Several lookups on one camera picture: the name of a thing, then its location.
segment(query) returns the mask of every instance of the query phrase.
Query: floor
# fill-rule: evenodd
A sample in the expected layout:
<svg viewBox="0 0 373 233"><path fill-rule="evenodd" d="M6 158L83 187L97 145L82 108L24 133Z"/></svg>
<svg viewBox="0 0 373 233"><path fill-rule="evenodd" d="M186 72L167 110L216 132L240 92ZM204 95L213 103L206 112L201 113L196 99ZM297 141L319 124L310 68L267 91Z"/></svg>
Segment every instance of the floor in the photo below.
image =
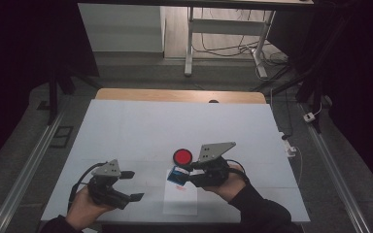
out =
<svg viewBox="0 0 373 233"><path fill-rule="evenodd" d="M204 10L204 13L208 16L213 14L214 17L217 15L217 11L211 11L210 14L209 11ZM238 12L231 14L235 17L240 15ZM199 37L197 39L197 44L195 42L194 44L198 46ZM241 39L238 37L231 41L231 44L224 45L213 45L211 40L208 40L206 46L208 48L227 47L238 45L239 40ZM174 52L169 55L167 51L165 52L167 58L148 54L96 53L95 57L101 76L96 78L96 81L105 87L231 91L250 91L265 83L256 77L254 62L247 59L245 55L239 59L208 59L211 58L205 57L208 54L202 54L203 59L196 59L193 63L192 77L185 78L181 52L184 51L179 50L178 53ZM281 67L268 66L266 69L268 75L272 77ZM292 79L293 75L293 73L288 73L262 90L268 93L271 88ZM51 140L51 145L46 150L30 185L21 198L6 232L36 232L40 227L40 216L79 132L87 106L96 94L96 89L87 83L76 78L73 82L77 90L72 96L59 94L61 103L69 100L68 108L59 124L59 126L71 127L69 140L65 141L62 138ZM304 113L300 107L309 109L308 103L300 105L294 100L297 88L298 86L294 86L272 98L269 95L265 97L272 106L277 127L291 135L288 138L289 142L297 146L300 151L289 162L295 177L300 181L301 195L311 218L311 222L302 224L304 232L357 232L322 163L322 157L308 131L308 125L302 119ZM39 106L45 106L44 102L48 101L48 96L48 86L45 84L31 92L27 111L12 137L0 151L0 208L29 154L34 150L38 139L47 127L48 110L39 108ZM321 111L322 136L373 232L373 175L354 148L333 125L327 114L329 108L330 105L324 102Z"/></svg>

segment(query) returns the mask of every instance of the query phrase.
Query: white table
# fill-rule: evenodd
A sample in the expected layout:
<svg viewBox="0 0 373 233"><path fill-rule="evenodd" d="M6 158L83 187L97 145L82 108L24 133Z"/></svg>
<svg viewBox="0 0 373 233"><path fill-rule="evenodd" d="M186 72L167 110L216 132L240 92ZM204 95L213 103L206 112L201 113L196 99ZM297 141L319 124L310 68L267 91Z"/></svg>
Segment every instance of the white table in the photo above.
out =
<svg viewBox="0 0 373 233"><path fill-rule="evenodd" d="M91 165L118 159L135 172L114 189L144 192L140 202L106 213L100 222L239 222L239 212L197 189L197 215L165 215L166 172L177 149L196 160L202 144L236 142L223 157L241 162L259 193L285 206L295 222L309 221L269 105L92 100L42 216L66 215L72 185Z"/></svg>

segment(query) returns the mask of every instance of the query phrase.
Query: wire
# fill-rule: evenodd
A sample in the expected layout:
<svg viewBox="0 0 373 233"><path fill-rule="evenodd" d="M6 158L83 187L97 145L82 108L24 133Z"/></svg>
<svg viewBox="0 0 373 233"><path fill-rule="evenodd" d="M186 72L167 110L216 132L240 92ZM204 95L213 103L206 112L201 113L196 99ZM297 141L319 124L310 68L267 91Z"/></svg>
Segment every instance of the wire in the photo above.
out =
<svg viewBox="0 0 373 233"><path fill-rule="evenodd" d="M250 183L250 179L247 177L247 174L245 174L243 171L235 169L235 168L227 168L227 171L230 173L235 173L241 176L242 179L244 179L244 183L248 184Z"/></svg>
<svg viewBox="0 0 373 233"><path fill-rule="evenodd" d="M233 159L225 159L225 161L227 161L227 162L234 162L234 163L238 164L238 165L242 168L242 171L244 172L244 174L247 174L247 173L245 172L244 166L242 166L242 164L239 163L238 161L235 161L235 160L233 160Z"/></svg>
<svg viewBox="0 0 373 233"><path fill-rule="evenodd" d="M271 105L272 115L275 118L275 115L274 115L274 106L272 105L272 90L273 90L273 88L270 89L270 105ZM288 137L290 137L293 134L293 126L292 126L292 118L290 116L290 111L289 111L287 90L286 90L286 106L287 106L287 112L288 112L289 128L281 126L276 119L275 119L275 122L277 123L277 126L278 126L278 128L279 128L280 131L284 131L284 129L289 129L290 133L289 134L285 134L285 135L287 135Z"/></svg>
<svg viewBox="0 0 373 233"><path fill-rule="evenodd" d="M242 9L241 10L236 10L236 12L238 12L238 11L241 11L241 15L239 15L239 17L236 20L240 20L242 18L242 16L244 15L244 10L242 10Z"/></svg>
<svg viewBox="0 0 373 233"><path fill-rule="evenodd" d="M292 127L292 119L291 119L291 117L290 117L290 111L289 111L287 89L286 89L286 105L287 105L288 121L289 121L289 129L290 129L290 133L289 133L289 134L286 134L286 135L288 135L288 136L290 137L290 136L292 136L292 134L293 134L293 127Z"/></svg>
<svg viewBox="0 0 373 233"><path fill-rule="evenodd" d="M314 116L317 115L317 114L319 114L320 111L321 111L321 109L322 109L322 102L320 102L320 109L316 113L314 113Z"/></svg>
<svg viewBox="0 0 373 233"><path fill-rule="evenodd" d="M269 79L268 81L265 81L265 83L262 83L256 87L252 87L249 89L250 92L253 92L253 91L259 91L260 89L263 89L264 87L268 86L270 83L272 82L276 82L278 79L280 79L285 73L287 73L288 71L291 70L291 67L290 66L284 66L283 68L281 68L281 70L279 70L271 79Z"/></svg>
<svg viewBox="0 0 373 233"><path fill-rule="evenodd" d="M270 89L270 96L271 96L271 97L270 97L270 99L271 99L271 100L270 100L270 102L271 102L270 105L271 105L271 111L272 111L272 114L274 114L274 107L272 106L272 89L273 89L273 88Z"/></svg>
<svg viewBox="0 0 373 233"><path fill-rule="evenodd" d="M299 177L298 177L298 187L299 185L301 184L301 177L302 177L302 166L303 166L303 161L302 161L302 152L301 150L299 149L299 147L294 147L295 149L297 149L299 151L299 157L301 158L301 168L299 169Z"/></svg>
<svg viewBox="0 0 373 233"><path fill-rule="evenodd" d="M278 78L280 78L284 73L286 73L288 71L288 63L287 62L283 62L283 63L274 63L272 62L273 64L268 64L268 59L265 58L265 53L264 51L261 52L261 54L263 55L264 58L261 57L261 62L258 63L256 66L255 66L255 74L256 74L256 77L261 80L261 81L264 81L264 82L271 82L273 80L277 80ZM280 71L277 72L277 74L275 74L271 79L263 79L259 72L258 72L258 66L261 65L262 63L265 63L266 65L268 66L280 66L280 65L285 65ZM257 87L254 87L252 89L250 89L250 91L254 91L256 90Z"/></svg>
<svg viewBox="0 0 373 233"><path fill-rule="evenodd" d="M107 164L108 162L105 162L105 163L97 163L93 166L91 166L90 168L88 168L84 174L80 177L80 179L78 180L77 183L75 183L72 188L71 188L71 194L69 195L69 202L68 202L68 211L69 209L71 208L71 205L72 205L72 202L74 201L75 199L75 194L77 193L78 191L78 187L80 186L80 184L82 183L83 179L86 177L86 175L92 171L94 168L96 167L101 167L102 165L105 165Z"/></svg>
<svg viewBox="0 0 373 233"><path fill-rule="evenodd" d="M193 85L196 86L196 87L198 87L201 90L206 90L204 87L202 87L201 85L199 85L197 83L193 83Z"/></svg>
<svg viewBox="0 0 373 233"><path fill-rule="evenodd" d="M250 20L250 16L251 16L251 12L252 10L250 10L250 13L248 15L248 18L247 20ZM204 17L204 8L201 8L201 18ZM193 45L192 45L192 48L194 51L196 52L206 52L206 53L209 53L209 54L213 54L213 55L217 55L217 56L237 56L237 55L240 55L240 54L243 54L247 49L243 49L241 47L248 47L250 45L254 45L254 44L257 44L258 42L252 42L252 43L249 43L249 44L246 44L246 45L241 45L242 44L242 41L244 40L244 36L241 38L241 41L239 43L238 46L233 46L233 47L226 47L226 48L217 48L217 49L207 49L205 47L205 43L204 43L204 33L201 33L201 44L202 44L202 47L204 48L204 50L197 50ZM233 54L220 54L220 53L216 53L214 51L216 50L230 50L230 49L235 49L237 48L239 50L238 53L233 53Z"/></svg>

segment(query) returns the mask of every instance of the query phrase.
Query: black cable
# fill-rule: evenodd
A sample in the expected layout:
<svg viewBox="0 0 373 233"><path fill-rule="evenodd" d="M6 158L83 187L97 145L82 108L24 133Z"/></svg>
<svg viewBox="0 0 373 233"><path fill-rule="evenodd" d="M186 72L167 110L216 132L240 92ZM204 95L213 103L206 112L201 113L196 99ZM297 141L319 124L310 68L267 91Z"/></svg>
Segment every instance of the black cable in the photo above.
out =
<svg viewBox="0 0 373 233"><path fill-rule="evenodd" d="M244 179L245 184L250 183L250 179L247 177L247 174L245 174L244 172L242 172L238 169L235 169L235 168L228 168L227 171L230 172L230 173L235 173L235 174L238 174L239 176L241 176Z"/></svg>
<svg viewBox="0 0 373 233"><path fill-rule="evenodd" d="M247 174L247 173L245 172L244 166L242 166L242 164L239 163L238 161L235 161L235 160L233 160L233 159L225 159L225 161L227 161L227 162L234 162L234 163L238 164L238 165L242 168L242 171L244 172L244 174Z"/></svg>
<svg viewBox="0 0 373 233"><path fill-rule="evenodd" d="M253 11L253 10L250 10L250 13L248 14L247 21L250 20L250 16L251 16L251 12L252 12L252 11ZM241 47L241 43L242 43L242 41L244 41L244 37L245 37L245 35L242 36L241 41L239 42L239 45L238 45L238 49Z"/></svg>
<svg viewBox="0 0 373 233"><path fill-rule="evenodd" d="M196 86L196 87L198 87L201 90L206 90L204 87L202 87L201 85L199 85L197 83L193 83L193 85Z"/></svg>
<svg viewBox="0 0 373 233"><path fill-rule="evenodd" d="M251 42L249 44L246 44L246 45L243 45L241 47L246 47L246 46L250 46L250 45L254 45L254 44L257 44L258 41L256 42ZM216 49L205 49L205 50L208 50L208 51L213 51L213 50L230 50L230 49L235 49L235 48L239 48L240 46L233 46L233 47L224 47L224 48L216 48Z"/></svg>
<svg viewBox="0 0 373 233"><path fill-rule="evenodd" d="M291 69L290 66L284 66L283 68L281 68L281 70L279 70L271 79L265 81L265 83L261 83L260 85L256 86L256 87L253 87L253 88L250 88L249 89L249 92L253 92L253 91L259 91L260 89L268 86L270 83L272 82L275 82L277 81L278 79L280 79L286 72L288 72L289 70Z"/></svg>
<svg viewBox="0 0 373 233"><path fill-rule="evenodd" d="M242 18L242 16L244 15L244 10L243 9L241 9L241 10L237 9L235 12L238 12L238 11L241 11L241 15L239 15L239 17L237 18L237 20L239 20L240 18Z"/></svg>
<svg viewBox="0 0 373 233"><path fill-rule="evenodd" d="M292 127L292 119L290 117L290 111L289 111L289 104L288 104L288 94L287 94L287 90L286 90L286 105L287 105L287 111L288 111L288 120L289 120L289 130L290 130L290 133L289 134L286 134L287 135L287 138L292 136L293 134L293 127Z"/></svg>
<svg viewBox="0 0 373 233"><path fill-rule="evenodd" d="M192 45L192 48L196 52L206 52L206 53L213 54L213 55L218 55L218 56L236 56L236 55L240 55L240 54L244 53L244 51L247 50L247 48L246 48L244 51L240 51L240 52L234 53L234 54L219 54L219 53L216 53L216 52L212 52L210 50L197 50L193 45Z"/></svg>
<svg viewBox="0 0 373 233"><path fill-rule="evenodd" d="M75 194L77 193L78 191L78 187L80 186L80 184L82 183L83 179L86 177L86 175L92 171L94 168L96 167L101 167L102 165L105 165L107 164L108 162L104 162L104 163L97 163L93 166L91 166L90 168L88 168L84 174L80 177L80 179L78 180L77 183L75 183L72 188L71 188L71 194L69 195L69 201L68 201L68 211L69 209L71 208L71 205L72 205L72 202L74 202L74 199L75 199Z"/></svg>
<svg viewBox="0 0 373 233"><path fill-rule="evenodd" d="M214 18L214 16L212 15L212 12L211 12L211 8L210 8L210 15L211 15L211 18Z"/></svg>

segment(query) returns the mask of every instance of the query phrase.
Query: wall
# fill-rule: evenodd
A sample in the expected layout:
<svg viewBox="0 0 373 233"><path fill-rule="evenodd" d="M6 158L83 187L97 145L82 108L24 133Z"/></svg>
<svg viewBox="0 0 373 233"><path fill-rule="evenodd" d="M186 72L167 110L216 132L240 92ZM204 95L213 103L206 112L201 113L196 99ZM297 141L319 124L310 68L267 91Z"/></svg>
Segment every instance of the wall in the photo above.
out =
<svg viewBox="0 0 373 233"><path fill-rule="evenodd" d="M164 8L79 4L93 51L163 52Z"/></svg>

